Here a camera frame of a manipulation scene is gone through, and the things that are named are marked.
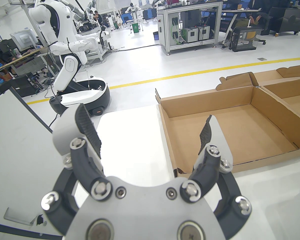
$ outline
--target cardboard flap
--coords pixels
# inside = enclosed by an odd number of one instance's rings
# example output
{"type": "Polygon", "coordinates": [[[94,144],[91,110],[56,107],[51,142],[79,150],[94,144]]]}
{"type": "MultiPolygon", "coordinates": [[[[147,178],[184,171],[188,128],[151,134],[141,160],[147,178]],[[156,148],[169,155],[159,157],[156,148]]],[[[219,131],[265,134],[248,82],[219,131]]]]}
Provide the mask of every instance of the cardboard flap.
{"type": "Polygon", "coordinates": [[[217,91],[240,88],[245,86],[259,86],[258,82],[252,72],[241,73],[237,75],[228,76],[226,78],[221,77],[221,84],[219,84],[215,89],[217,91]]]}
{"type": "Polygon", "coordinates": [[[159,96],[159,93],[158,93],[157,89],[155,89],[155,98],[156,98],[157,102],[160,104],[161,103],[161,98],[159,96]]]}
{"type": "Polygon", "coordinates": [[[292,66],[289,68],[281,67],[277,69],[277,72],[283,78],[291,78],[291,77],[300,77],[300,65],[299,66],[292,66]]]}
{"type": "Polygon", "coordinates": [[[253,83],[248,73],[239,74],[237,76],[233,76],[232,78],[225,79],[221,77],[220,79],[221,84],[219,84],[215,89],[217,91],[240,88],[245,86],[252,86],[253,83]]]}

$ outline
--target computer tower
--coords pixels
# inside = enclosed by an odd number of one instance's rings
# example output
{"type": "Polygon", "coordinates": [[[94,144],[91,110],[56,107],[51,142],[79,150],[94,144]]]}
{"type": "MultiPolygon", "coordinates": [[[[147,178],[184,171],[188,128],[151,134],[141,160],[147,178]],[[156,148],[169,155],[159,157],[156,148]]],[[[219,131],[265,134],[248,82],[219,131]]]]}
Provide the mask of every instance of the computer tower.
{"type": "Polygon", "coordinates": [[[9,80],[9,83],[21,97],[36,94],[37,88],[30,83],[26,75],[9,80]]]}
{"type": "Polygon", "coordinates": [[[206,40],[209,39],[210,26],[199,26],[198,27],[198,40],[206,40]]]}
{"type": "Polygon", "coordinates": [[[256,36],[260,35],[261,28],[253,27],[235,27],[230,38],[230,49],[234,52],[255,50],[258,45],[256,36]]]}
{"type": "Polygon", "coordinates": [[[183,39],[187,43],[197,42],[198,41],[198,28],[184,28],[181,31],[183,39]]]}

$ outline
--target black jacket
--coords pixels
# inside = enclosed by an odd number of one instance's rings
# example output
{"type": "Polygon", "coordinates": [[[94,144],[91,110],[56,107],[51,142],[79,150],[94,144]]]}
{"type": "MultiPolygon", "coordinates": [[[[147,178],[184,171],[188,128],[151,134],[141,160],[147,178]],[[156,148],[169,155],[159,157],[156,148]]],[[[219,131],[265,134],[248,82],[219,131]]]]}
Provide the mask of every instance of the black jacket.
{"type": "MultiPolygon", "coordinates": [[[[260,10],[261,13],[269,13],[271,9],[271,2],[270,0],[255,0],[254,5],[253,5],[253,0],[250,0],[248,3],[248,8],[253,9],[253,10],[260,10]]],[[[247,18],[249,18],[251,15],[253,19],[255,20],[257,18],[257,12],[248,12],[246,13],[247,18]]]]}

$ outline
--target screw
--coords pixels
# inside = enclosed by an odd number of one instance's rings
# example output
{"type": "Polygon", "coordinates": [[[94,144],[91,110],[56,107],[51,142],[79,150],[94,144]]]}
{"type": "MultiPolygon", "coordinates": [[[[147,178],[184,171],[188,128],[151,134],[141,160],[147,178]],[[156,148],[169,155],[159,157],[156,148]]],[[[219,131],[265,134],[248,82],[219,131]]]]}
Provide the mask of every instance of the screw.
{"type": "Polygon", "coordinates": [[[71,149],[79,149],[81,148],[84,144],[86,143],[86,141],[84,139],[80,139],[80,138],[75,138],[71,141],[70,143],[70,148],[71,149]]]}
{"type": "Polygon", "coordinates": [[[223,167],[225,167],[226,169],[230,168],[230,163],[226,159],[221,159],[221,165],[223,165],[223,167]]]}
{"type": "Polygon", "coordinates": [[[220,153],[219,149],[214,145],[211,145],[210,147],[208,147],[208,150],[211,152],[211,154],[214,154],[214,155],[218,155],[220,153]]]}
{"type": "Polygon", "coordinates": [[[66,169],[71,169],[72,168],[72,160],[71,160],[71,155],[67,155],[64,160],[63,160],[63,166],[66,169]]]}
{"type": "Polygon", "coordinates": [[[107,192],[107,186],[104,182],[100,182],[94,191],[96,194],[104,195],[107,192]]]}
{"type": "Polygon", "coordinates": [[[185,192],[189,195],[189,196],[196,196],[198,193],[198,190],[196,188],[196,186],[194,184],[188,184],[185,192]]]}
{"type": "Polygon", "coordinates": [[[174,188],[168,188],[166,195],[169,200],[174,200],[177,197],[177,192],[174,188]]]}
{"type": "Polygon", "coordinates": [[[115,191],[115,196],[118,198],[118,199],[122,199],[126,196],[126,189],[125,187],[118,187],[115,191]]]}
{"type": "Polygon", "coordinates": [[[250,201],[243,196],[238,196],[235,199],[236,203],[238,203],[239,208],[241,209],[241,213],[243,215],[249,215],[252,211],[251,203],[250,201]]]}
{"type": "Polygon", "coordinates": [[[41,207],[45,211],[48,211],[50,209],[50,206],[52,206],[58,200],[59,194],[56,191],[51,191],[42,198],[41,207]]]}

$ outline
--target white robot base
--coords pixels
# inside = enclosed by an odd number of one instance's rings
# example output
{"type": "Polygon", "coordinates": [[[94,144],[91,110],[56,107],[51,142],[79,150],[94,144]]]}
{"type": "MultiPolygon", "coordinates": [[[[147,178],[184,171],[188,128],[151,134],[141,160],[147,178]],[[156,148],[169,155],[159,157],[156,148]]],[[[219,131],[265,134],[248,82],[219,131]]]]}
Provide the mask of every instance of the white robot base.
{"type": "Polygon", "coordinates": [[[65,91],[59,91],[56,96],[51,97],[49,102],[52,109],[61,115],[68,107],[83,103],[90,115],[102,115],[110,101],[109,87],[104,79],[90,76],[89,80],[79,80],[76,83],[86,89],[74,90],[69,84],[65,91]]]}

